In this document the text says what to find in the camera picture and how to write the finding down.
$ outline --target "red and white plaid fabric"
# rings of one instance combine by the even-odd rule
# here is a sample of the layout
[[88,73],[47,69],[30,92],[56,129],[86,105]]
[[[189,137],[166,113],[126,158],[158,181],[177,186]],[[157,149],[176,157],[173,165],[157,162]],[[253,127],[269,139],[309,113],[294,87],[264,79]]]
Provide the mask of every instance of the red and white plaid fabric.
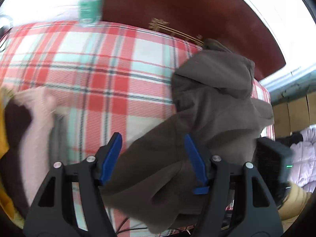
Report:
[[[201,48],[189,42],[128,25],[100,22],[82,28],[74,21],[35,23],[12,29],[0,53],[0,84],[15,91],[46,86],[68,120],[69,159],[77,163],[95,154],[114,132],[123,151],[174,113],[172,72]],[[256,80],[252,97],[270,102]],[[263,136],[274,139],[273,127]],[[78,187],[75,208],[85,228]],[[125,216],[107,209],[114,229]],[[130,219],[121,230],[145,227]],[[173,232],[167,230],[159,236]],[[156,236],[147,230],[120,236]]]

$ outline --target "red wooden headboard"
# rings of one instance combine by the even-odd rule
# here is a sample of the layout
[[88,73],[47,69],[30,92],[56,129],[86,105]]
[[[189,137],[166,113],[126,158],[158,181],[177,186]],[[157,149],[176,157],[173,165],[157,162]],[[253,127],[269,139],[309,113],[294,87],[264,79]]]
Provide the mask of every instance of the red wooden headboard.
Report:
[[253,60],[257,80],[285,65],[270,31],[243,0],[104,0],[104,21],[148,29],[153,18],[190,36],[216,39]]

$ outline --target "cardboard box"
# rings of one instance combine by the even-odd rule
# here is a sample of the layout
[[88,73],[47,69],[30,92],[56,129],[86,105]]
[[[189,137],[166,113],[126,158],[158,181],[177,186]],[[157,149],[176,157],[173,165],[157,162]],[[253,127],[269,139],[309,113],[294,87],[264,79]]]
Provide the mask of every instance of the cardboard box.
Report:
[[273,106],[276,138],[289,136],[316,124],[316,92],[289,103]]

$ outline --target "green bottle label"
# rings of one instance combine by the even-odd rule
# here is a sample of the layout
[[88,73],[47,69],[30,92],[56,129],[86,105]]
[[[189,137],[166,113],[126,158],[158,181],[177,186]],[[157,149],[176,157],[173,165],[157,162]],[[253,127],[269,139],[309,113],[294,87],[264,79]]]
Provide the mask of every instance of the green bottle label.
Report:
[[95,23],[100,13],[101,0],[80,1],[79,21],[81,23]]

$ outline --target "pink cloth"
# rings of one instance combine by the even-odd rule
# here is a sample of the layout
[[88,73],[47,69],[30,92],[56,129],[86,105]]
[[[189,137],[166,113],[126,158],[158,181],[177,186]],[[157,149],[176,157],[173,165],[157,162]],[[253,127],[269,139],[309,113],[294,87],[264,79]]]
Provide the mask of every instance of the pink cloth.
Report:
[[301,134],[303,141],[290,147],[294,157],[288,180],[313,192],[316,187],[316,129],[306,128]]
[[29,109],[32,122],[21,140],[19,156],[23,187],[29,205],[49,171],[48,141],[53,128],[56,100],[45,87],[28,89],[15,95],[17,103]]

